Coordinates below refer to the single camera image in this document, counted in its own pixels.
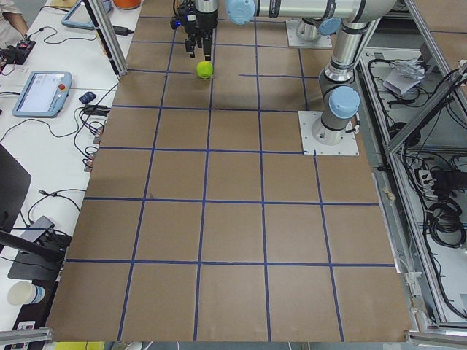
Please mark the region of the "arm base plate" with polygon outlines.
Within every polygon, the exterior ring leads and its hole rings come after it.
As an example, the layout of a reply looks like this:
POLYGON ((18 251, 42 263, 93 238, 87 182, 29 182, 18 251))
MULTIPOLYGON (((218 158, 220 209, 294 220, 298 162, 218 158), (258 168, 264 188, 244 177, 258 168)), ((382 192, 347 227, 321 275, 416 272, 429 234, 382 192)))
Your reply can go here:
POLYGON ((359 156, 352 122, 341 131, 327 129, 321 111, 299 111, 302 150, 305 155, 359 156))
POLYGON ((317 26, 309 24, 302 19, 287 20, 287 40, 289 47, 330 50, 331 37, 319 33, 317 26))

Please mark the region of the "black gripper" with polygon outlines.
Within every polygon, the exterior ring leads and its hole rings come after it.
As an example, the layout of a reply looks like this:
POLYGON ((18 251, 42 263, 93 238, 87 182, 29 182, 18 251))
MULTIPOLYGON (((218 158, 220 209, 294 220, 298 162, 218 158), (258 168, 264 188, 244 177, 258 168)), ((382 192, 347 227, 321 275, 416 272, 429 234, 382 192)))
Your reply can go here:
POLYGON ((185 29, 185 50, 191 58, 195 58, 195 48, 202 48, 205 61, 212 59, 212 35, 218 24, 218 1, 195 0, 173 1, 174 16, 171 18, 171 28, 185 29))

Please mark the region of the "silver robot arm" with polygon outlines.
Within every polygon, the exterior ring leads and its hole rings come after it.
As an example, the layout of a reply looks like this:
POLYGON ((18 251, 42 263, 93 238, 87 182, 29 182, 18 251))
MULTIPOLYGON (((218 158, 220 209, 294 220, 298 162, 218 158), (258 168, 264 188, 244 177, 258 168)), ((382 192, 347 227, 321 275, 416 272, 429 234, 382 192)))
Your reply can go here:
POLYGON ((378 24, 378 19, 368 23, 341 22, 331 60, 319 78, 324 111, 314 122, 312 133, 321 144, 334 146, 340 143, 347 123, 358 112, 360 96, 350 81, 355 77, 354 68, 378 24))
MULTIPOLYGON (((327 20, 340 18, 345 23, 367 25, 386 15, 394 1, 227 1, 226 12, 237 25, 244 25, 255 17, 300 17, 327 20)), ((194 48, 204 50, 211 59, 212 34, 218 24, 218 1, 182 1, 173 6, 172 29, 182 26, 188 37, 185 49, 192 58, 194 48)))

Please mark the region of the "person forearm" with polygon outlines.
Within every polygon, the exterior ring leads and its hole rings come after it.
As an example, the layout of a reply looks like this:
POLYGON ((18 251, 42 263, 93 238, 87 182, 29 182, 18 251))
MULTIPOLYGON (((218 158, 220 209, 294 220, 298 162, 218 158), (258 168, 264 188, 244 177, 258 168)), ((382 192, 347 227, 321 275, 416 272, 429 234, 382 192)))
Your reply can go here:
POLYGON ((1 38, 25 36, 28 25, 13 1, 1 1, 1 38))

